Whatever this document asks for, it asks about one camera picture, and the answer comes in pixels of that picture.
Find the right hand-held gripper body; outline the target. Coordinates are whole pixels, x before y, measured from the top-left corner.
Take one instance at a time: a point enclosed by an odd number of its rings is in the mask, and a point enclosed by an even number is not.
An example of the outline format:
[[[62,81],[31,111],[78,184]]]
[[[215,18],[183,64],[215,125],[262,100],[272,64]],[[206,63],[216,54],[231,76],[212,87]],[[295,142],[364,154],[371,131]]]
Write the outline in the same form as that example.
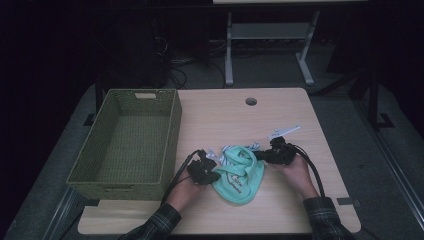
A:
[[[286,142],[284,136],[300,128],[299,125],[289,128],[276,128],[269,136],[270,154],[266,159],[272,164],[290,165],[296,155],[295,147]]]

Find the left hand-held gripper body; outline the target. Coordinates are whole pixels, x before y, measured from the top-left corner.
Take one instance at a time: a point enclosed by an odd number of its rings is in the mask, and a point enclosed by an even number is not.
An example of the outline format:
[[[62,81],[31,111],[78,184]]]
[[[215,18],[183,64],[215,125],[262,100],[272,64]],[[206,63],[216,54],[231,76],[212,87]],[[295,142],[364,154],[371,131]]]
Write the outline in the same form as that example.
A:
[[[193,182],[199,185],[205,185],[206,179],[209,178],[209,171],[217,166],[217,163],[207,157],[204,150],[197,153],[199,159],[193,160],[188,166],[187,171]]]

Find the mint green striped-trim garment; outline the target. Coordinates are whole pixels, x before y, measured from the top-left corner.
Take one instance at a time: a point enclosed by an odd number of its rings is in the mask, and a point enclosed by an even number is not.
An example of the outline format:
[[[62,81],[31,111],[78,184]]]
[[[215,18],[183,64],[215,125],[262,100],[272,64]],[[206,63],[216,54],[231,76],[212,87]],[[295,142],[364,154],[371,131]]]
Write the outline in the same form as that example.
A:
[[[221,178],[212,186],[224,200],[245,205],[254,199],[265,170],[264,163],[253,154],[259,149],[260,144],[254,142],[246,146],[224,146],[219,156],[215,156],[213,151],[207,154],[219,162],[214,170],[220,173]]]

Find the green woven basket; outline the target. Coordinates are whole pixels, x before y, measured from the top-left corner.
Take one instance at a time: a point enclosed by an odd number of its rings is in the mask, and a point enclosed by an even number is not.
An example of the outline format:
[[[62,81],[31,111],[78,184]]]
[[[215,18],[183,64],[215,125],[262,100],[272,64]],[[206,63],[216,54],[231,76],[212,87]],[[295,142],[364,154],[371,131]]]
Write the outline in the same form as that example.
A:
[[[67,184],[89,199],[159,201],[174,176],[182,106],[175,89],[111,89]]]

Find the person's right hand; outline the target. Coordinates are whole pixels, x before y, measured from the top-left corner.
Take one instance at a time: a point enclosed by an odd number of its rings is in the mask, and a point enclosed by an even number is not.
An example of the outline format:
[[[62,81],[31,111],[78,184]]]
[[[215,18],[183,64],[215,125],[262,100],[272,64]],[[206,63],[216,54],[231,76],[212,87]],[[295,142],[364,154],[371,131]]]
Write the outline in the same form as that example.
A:
[[[271,167],[284,175],[289,185],[303,200],[319,196],[312,183],[308,165],[301,156],[296,155],[290,165],[271,164]]]

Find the person's left hand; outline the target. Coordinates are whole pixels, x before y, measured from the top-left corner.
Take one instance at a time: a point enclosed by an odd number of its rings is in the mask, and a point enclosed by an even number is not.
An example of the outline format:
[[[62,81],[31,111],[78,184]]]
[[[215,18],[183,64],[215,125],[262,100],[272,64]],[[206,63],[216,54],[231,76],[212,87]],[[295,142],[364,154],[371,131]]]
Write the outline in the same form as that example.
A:
[[[189,173],[184,171],[167,197],[166,203],[178,212],[182,212],[205,189],[205,185],[195,184]]]

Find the grey tape strip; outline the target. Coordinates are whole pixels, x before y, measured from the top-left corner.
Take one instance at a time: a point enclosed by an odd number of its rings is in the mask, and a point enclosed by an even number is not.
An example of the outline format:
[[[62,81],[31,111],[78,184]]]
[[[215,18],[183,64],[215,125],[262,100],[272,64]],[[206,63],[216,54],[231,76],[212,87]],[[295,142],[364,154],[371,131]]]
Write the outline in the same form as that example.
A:
[[[360,201],[351,197],[337,198],[337,202],[339,205],[352,205],[354,207],[361,207]]]

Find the black metal stand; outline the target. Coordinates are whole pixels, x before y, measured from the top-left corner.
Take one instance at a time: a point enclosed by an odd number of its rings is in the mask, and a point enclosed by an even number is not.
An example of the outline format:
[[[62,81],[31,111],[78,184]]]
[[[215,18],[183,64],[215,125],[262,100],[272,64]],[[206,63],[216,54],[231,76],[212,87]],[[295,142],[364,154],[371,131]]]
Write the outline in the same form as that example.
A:
[[[379,80],[375,71],[360,68],[343,76],[330,85],[309,93],[309,96],[325,96],[339,87],[352,82],[348,96],[352,100],[360,100],[368,94],[367,119],[372,128],[379,131],[381,128],[393,128],[394,124],[386,113],[378,111]]]

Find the white metal stand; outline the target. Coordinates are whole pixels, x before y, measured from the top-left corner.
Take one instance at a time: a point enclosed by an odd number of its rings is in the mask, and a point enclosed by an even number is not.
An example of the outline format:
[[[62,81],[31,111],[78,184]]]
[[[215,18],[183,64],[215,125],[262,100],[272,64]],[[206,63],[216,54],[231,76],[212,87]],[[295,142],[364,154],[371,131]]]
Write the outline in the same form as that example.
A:
[[[305,83],[309,86],[314,84],[314,79],[306,63],[306,57],[310,48],[316,25],[320,16],[315,11],[309,22],[295,23],[234,23],[232,13],[227,15],[226,28],[226,54],[225,54],[225,85],[234,84],[232,64],[232,42],[234,40],[303,40],[304,46],[295,54],[296,61]]]

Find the grey metal floor rail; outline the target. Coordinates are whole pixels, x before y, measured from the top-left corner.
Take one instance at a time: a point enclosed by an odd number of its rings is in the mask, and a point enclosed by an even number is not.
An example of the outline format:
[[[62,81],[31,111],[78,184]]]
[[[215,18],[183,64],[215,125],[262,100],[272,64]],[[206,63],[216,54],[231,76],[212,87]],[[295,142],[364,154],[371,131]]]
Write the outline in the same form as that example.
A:
[[[380,152],[382,153],[388,171],[392,175],[400,193],[405,199],[418,225],[424,232],[424,203],[417,195],[415,189],[413,188],[407,176],[405,175],[405,172],[399,165],[397,158],[390,150],[389,145],[382,136],[379,128],[372,125],[368,120],[367,109],[362,103],[355,102],[354,106],[357,109],[362,121],[366,125],[371,136],[373,137],[374,141],[376,142]]]
[[[70,187],[65,189],[42,240],[64,240],[82,215],[81,198]]]

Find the black table leg bracket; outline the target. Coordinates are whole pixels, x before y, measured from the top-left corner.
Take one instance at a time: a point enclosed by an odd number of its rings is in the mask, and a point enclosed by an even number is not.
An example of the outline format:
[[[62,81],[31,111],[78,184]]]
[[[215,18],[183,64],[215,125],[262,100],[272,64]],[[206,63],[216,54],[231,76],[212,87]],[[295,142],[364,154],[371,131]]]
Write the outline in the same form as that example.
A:
[[[101,79],[97,79],[96,82],[93,85],[93,95],[94,95],[94,100],[92,101],[92,111],[89,112],[85,118],[84,121],[84,126],[92,126],[95,118],[98,114],[98,112],[100,111],[100,108],[102,106],[103,103],[103,99],[104,99],[104,89],[103,89],[103,85],[102,85],[102,81]]]

